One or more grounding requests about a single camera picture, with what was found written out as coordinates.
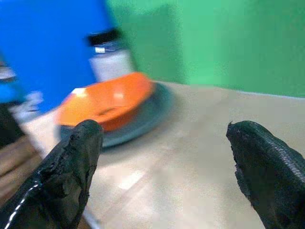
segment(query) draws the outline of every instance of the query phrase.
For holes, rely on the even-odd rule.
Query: orange plastic bowl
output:
[[[60,125],[76,126],[86,119],[105,131],[118,129],[136,115],[137,107],[154,91],[154,83],[142,73],[74,89],[59,108]]]

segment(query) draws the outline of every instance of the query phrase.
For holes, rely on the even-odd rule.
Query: table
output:
[[[89,211],[106,229],[263,229],[237,185],[226,128],[256,121],[304,155],[305,99],[167,85],[168,120],[100,155]],[[58,142],[55,116],[23,125],[46,152]]]

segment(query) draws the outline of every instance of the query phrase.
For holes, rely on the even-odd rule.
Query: green wall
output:
[[[109,0],[153,79],[305,97],[305,0]]]

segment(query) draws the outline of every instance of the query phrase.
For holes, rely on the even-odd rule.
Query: green backdrop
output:
[[[305,0],[109,0],[156,80],[305,97]]]

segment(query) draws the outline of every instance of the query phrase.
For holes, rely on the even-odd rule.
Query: blue panel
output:
[[[86,36],[113,29],[103,0],[2,0],[0,51],[25,91],[41,91],[46,112],[95,82]]]

